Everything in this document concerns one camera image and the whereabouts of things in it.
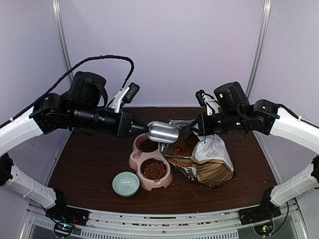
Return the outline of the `metal food scoop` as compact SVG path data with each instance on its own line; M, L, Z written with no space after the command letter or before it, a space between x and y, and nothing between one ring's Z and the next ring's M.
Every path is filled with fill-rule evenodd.
M179 129L168 123L152 121L147 124L146 133L148 139L160 143L174 143L179 137Z

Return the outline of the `brown dog food bag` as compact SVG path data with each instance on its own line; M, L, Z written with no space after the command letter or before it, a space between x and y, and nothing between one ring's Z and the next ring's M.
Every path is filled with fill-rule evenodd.
M224 140L216 135L199 136L189 130L190 120L171 120L180 139L159 146L164 158L193 182L213 188L232 180L236 173Z

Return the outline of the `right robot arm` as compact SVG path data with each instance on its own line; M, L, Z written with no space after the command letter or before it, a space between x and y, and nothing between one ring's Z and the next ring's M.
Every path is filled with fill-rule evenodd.
M258 100L250 104L239 82L224 84L214 95L199 90L195 94L201 107L206 108L189 126L199 136L242 130L285 138L315 153L319 151L319 127L282 104ZM275 207L310 189L319 187L319 158L288 181L265 191L262 204L256 208L259 219L267 219Z

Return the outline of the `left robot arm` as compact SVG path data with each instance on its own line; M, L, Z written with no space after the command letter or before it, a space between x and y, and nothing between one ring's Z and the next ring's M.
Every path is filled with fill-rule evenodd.
M76 127L104 131L116 137L127 138L135 131L148 128L131 112L122 109L129 104L139 85L122 87L109 107L100 106L108 101L106 79L95 73L78 71L70 89L62 95L49 93L38 103L0 129L0 184L30 198L61 221L67 221L72 211L66 206L65 196L59 190L48 188L24 174L9 157L8 151L16 146L57 129Z

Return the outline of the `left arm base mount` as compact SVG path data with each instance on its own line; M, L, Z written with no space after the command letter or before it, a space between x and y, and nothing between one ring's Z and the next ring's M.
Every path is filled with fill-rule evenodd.
M58 207L55 205L50 209L46 209L46 216L56 222L66 222L72 225L86 226L89 218L89 211L73 208L73 207Z

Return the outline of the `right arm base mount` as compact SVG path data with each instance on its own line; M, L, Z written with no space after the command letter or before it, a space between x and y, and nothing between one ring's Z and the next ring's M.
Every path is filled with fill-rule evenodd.
M274 205L258 205L238 211L241 225L254 224L271 220L281 215L280 208Z

